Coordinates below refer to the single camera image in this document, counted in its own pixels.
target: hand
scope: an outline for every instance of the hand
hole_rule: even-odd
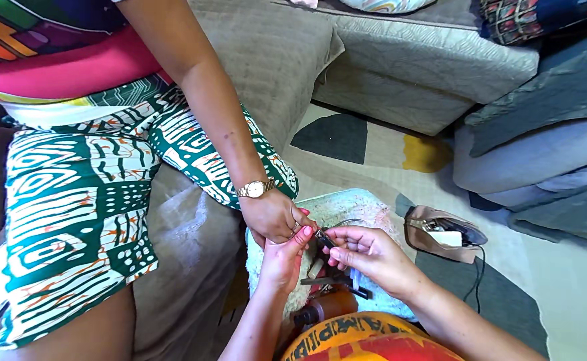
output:
[[[240,197],[240,209],[254,240],[262,248],[265,248],[266,238],[275,243],[285,243],[303,226],[310,226],[314,231],[318,229],[316,222],[307,218],[309,211],[298,209],[278,189],[256,199]],[[296,222],[300,226],[293,229]]]
[[[287,295],[291,293],[298,283],[302,253],[312,234],[313,229],[304,226],[285,243],[278,244],[267,239],[258,288],[282,291]]]
[[[344,226],[325,234],[339,246],[322,250],[331,255],[330,266],[354,267],[392,297],[411,301],[433,284],[382,229]]]

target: ring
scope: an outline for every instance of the ring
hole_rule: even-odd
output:
[[[293,228],[291,229],[291,235],[289,236],[289,239],[292,239],[293,236],[295,236],[295,229],[298,228],[300,226],[300,224],[298,223],[298,221],[296,221],[296,223],[293,225]]]

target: gold watch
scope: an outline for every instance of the gold watch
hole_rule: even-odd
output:
[[[268,182],[255,180],[248,185],[236,190],[238,197],[259,198],[261,195],[275,188],[275,180],[270,179]]]

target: watch face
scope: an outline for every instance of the watch face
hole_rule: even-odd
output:
[[[257,198],[260,197],[262,193],[265,193],[265,185],[263,185],[262,182],[256,181],[249,183],[249,186],[247,187],[247,195],[251,198]]]

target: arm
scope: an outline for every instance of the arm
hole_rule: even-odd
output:
[[[381,229],[347,226],[326,233],[345,247],[324,248],[331,255],[330,265],[360,270],[392,297],[404,301],[436,341],[464,359],[545,360],[429,280]]]
[[[435,340],[466,360],[545,360],[442,287],[426,284],[421,294],[407,305]]]
[[[219,361],[270,361],[288,293],[258,286]]]
[[[273,359],[284,305],[298,283],[302,251],[312,234],[312,228],[305,226],[286,243],[266,240],[256,292],[219,361]]]
[[[240,188],[252,181],[267,181],[236,90],[187,1],[125,0],[118,8],[184,91],[193,114],[224,160],[233,185]],[[278,190],[259,199],[241,197],[240,207],[261,245],[265,237],[286,242],[296,222],[314,226]]]

